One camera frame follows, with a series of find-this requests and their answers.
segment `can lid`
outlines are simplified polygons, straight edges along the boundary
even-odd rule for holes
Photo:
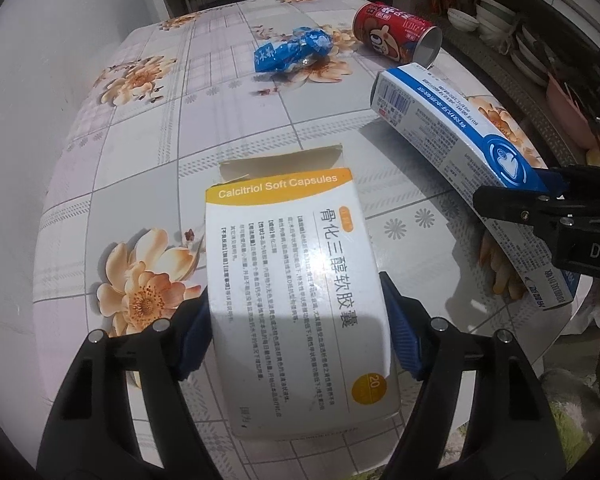
[[[427,30],[413,51],[413,62],[424,68],[429,68],[442,47],[442,30],[439,27],[431,27]]]

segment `blue candy wrapper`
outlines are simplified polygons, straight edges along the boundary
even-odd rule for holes
[[[333,48],[331,36],[321,28],[300,27],[293,37],[277,46],[264,44],[253,53],[256,72],[292,72],[309,66]]]

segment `plastic tablecloth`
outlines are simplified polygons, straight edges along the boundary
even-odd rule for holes
[[[460,330],[511,330],[531,360],[551,345],[572,309],[542,312],[528,294],[515,302],[494,295],[493,272],[478,265],[480,221],[369,109],[374,77],[392,62],[353,37],[364,3],[250,0],[139,28],[120,45],[68,134],[40,221],[34,323],[49,404],[90,330],[136,332],[205,286],[204,193],[221,181],[220,162],[333,144],[353,172],[378,267],[401,293]],[[254,73],[256,47],[301,26],[333,34],[330,56],[287,78]],[[453,57],[441,51],[432,71],[537,155]],[[138,261],[153,275],[133,276]],[[148,294],[150,278],[165,272]],[[213,346],[181,388],[224,478],[336,480],[387,462],[418,392],[408,373],[399,381],[394,417],[278,442],[232,435]],[[142,455],[159,464],[131,375],[128,390]],[[467,420],[471,399],[467,374],[456,423]]]

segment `yellow label band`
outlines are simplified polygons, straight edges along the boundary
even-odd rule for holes
[[[206,201],[221,205],[275,204],[316,195],[350,180],[347,168],[303,171],[210,187],[206,190]]]
[[[350,233],[353,231],[353,220],[351,219],[351,211],[346,206],[342,206],[338,209],[340,213],[340,221],[342,222],[342,228],[345,232]]]

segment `round table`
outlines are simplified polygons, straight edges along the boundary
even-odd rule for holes
[[[72,126],[40,221],[34,323],[50,402],[87,332],[141,330],[206,285],[204,193],[222,181],[222,161],[334,144],[343,145],[354,175],[379,270],[388,271],[402,294],[463,331],[511,330],[531,361],[555,340],[572,309],[542,312],[528,294],[519,301],[494,295],[493,272],[478,264],[480,221],[369,109],[374,77],[392,62],[353,38],[352,19],[364,3],[250,0],[140,28],[126,38]],[[255,74],[254,49],[301,26],[333,34],[328,62],[282,83]],[[474,105],[505,117],[490,92],[448,53],[440,52],[432,71]],[[129,269],[141,260],[147,271],[167,272],[170,282],[161,305],[124,316]],[[137,278],[136,288],[142,286]],[[233,437],[213,346],[182,391],[224,478],[336,480],[386,463],[418,391],[408,373],[400,371],[399,382],[402,409],[393,418],[278,442]],[[472,387],[466,373],[456,424],[468,418]],[[159,464],[131,376],[128,390],[142,455]]]

